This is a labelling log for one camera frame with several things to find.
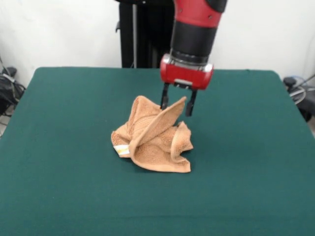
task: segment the white label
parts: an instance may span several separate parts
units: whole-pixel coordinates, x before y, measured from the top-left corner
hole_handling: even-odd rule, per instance
[[[114,149],[116,150],[118,155],[130,154],[129,145],[117,145],[117,146],[114,146]]]

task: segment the cable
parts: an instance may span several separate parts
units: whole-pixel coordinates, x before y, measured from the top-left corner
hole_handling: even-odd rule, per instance
[[[0,56],[0,63],[1,63],[1,66],[3,67],[3,69],[7,72],[8,76],[11,76],[10,71],[3,65],[1,56]]]
[[[299,91],[290,93],[290,97],[294,97],[296,95],[303,94],[303,96],[300,99],[298,99],[297,101],[294,102],[296,105],[299,104],[300,102],[302,102],[305,99],[307,92],[315,91],[315,88],[309,88],[309,89],[305,90],[304,88],[299,87],[299,89],[300,89]]]
[[[305,90],[302,87],[300,87],[300,88],[301,88],[300,91],[296,91],[296,92],[290,93],[290,97],[294,97],[294,96],[299,95],[299,94],[304,93],[304,92],[315,91],[315,88],[309,88],[307,90]]]
[[[295,78],[295,79],[300,79],[302,80],[305,84],[307,84],[307,82],[305,81],[305,79],[301,76],[298,76],[298,75],[292,75],[291,77]]]
[[[294,89],[295,89],[295,88],[298,88],[298,87],[300,87],[301,85],[303,85],[303,84],[307,83],[308,81],[312,80],[313,78],[315,78],[315,75],[312,75],[312,76],[309,77],[307,80],[305,80],[305,81],[303,81],[303,82],[297,84],[297,85],[294,86],[293,88],[294,88]]]

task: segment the table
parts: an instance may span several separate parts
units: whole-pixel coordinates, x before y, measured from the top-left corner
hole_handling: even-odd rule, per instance
[[[161,89],[155,69],[36,70],[0,140],[0,235],[315,235],[315,141],[276,73],[215,71],[180,117],[189,174],[141,169],[110,141]]]

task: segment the towel fold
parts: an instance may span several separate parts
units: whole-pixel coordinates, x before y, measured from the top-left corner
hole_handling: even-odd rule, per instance
[[[161,110],[144,96],[133,102],[129,120],[111,135],[113,146],[128,145],[129,154],[119,157],[148,170],[159,172],[190,172],[190,162],[181,156],[193,149],[191,131],[184,122],[174,126],[183,112],[186,98]]]

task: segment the towel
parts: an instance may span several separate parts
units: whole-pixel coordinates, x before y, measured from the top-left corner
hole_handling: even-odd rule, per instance
[[[138,96],[129,120],[111,135],[114,147],[128,149],[119,152],[119,157],[131,158],[136,165],[151,171],[190,172],[190,162],[181,153],[193,149],[191,131],[183,121],[174,126],[185,100],[183,97],[162,111],[159,105]]]

